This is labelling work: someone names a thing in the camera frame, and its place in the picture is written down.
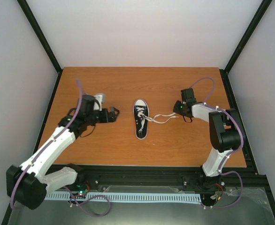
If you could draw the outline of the black white canvas sneaker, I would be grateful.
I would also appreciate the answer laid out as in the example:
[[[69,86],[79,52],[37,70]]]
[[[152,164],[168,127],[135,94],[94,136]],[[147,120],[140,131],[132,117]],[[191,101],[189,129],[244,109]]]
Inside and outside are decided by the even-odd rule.
[[[143,99],[137,99],[133,105],[133,114],[136,126],[136,138],[143,140],[147,136],[149,107]]]

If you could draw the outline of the white shoelace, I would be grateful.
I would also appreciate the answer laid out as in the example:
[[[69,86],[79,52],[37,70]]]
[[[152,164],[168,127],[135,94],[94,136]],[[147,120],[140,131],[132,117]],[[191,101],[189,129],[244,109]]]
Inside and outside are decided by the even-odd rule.
[[[153,118],[149,115],[146,115],[148,113],[148,108],[146,106],[135,106],[134,107],[134,113],[137,116],[135,119],[136,125],[137,125],[137,131],[141,133],[144,130],[145,123],[146,122],[155,122],[158,124],[164,124],[168,122],[170,119],[178,118],[178,116],[175,116],[175,113],[164,115],[164,114],[157,114]],[[158,117],[167,117],[167,120],[162,122],[156,120]]]

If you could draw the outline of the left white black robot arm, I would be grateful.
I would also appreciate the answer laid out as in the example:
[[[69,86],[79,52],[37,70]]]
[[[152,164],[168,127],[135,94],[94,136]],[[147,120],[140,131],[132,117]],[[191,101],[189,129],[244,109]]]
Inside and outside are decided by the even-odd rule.
[[[6,172],[7,195],[10,207],[15,202],[33,210],[45,197],[64,186],[81,188],[85,183],[82,169],[68,164],[48,174],[47,171],[58,156],[79,138],[88,126],[115,122],[120,111],[115,107],[103,108],[106,96],[103,93],[81,95],[76,108],[71,108],[61,119],[49,139],[20,166],[10,166]]]

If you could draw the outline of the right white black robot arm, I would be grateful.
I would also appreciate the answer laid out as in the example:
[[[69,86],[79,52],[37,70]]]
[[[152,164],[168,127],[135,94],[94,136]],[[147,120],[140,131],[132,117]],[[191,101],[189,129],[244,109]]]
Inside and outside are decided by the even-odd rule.
[[[182,116],[186,123],[201,119],[209,124],[209,138],[212,145],[206,162],[201,166],[198,185],[202,188],[214,182],[231,154],[243,148],[244,130],[236,109],[222,109],[198,102],[192,88],[181,90],[182,100],[177,100],[173,112]]]

